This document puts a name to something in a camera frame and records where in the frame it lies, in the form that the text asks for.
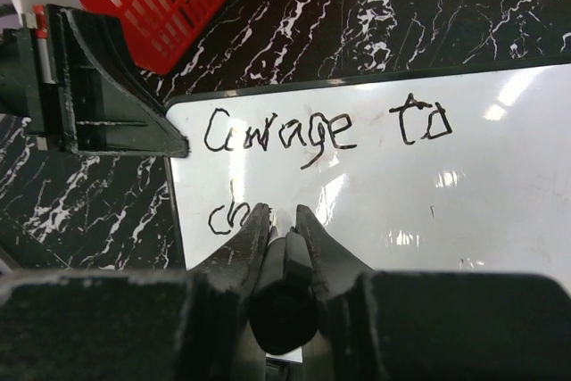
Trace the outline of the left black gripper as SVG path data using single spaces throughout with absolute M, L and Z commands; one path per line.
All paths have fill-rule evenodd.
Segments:
M 38 149 L 189 155 L 187 138 L 138 73 L 119 20 L 55 4 L 34 4 L 21 18 L 19 28 L 1 29 L 1 113 L 29 119 Z

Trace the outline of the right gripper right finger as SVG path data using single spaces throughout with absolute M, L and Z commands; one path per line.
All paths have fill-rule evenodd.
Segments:
M 296 207 L 294 229 L 308 247 L 313 270 L 311 285 L 319 301 L 346 293 L 361 274 L 374 271 L 329 235 L 308 206 Z

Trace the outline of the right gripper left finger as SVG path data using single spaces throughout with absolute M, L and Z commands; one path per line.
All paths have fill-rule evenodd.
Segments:
M 270 208 L 258 203 L 238 232 L 191 269 L 194 305 L 217 298 L 232 305 L 248 300 L 261 271 L 269 228 Z

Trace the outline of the white marker pen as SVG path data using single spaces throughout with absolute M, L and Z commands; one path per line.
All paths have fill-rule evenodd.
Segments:
M 308 343 L 317 332 L 313 268 L 304 237 L 290 214 L 270 215 L 269 242 L 249 301 L 249 322 L 261 349 L 284 355 Z

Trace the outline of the white rectangular whiteboard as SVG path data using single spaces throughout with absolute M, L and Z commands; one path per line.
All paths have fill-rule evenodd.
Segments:
M 319 301 L 308 380 L 570 377 L 570 60 L 171 102 L 193 268 L 256 203 L 374 271 Z

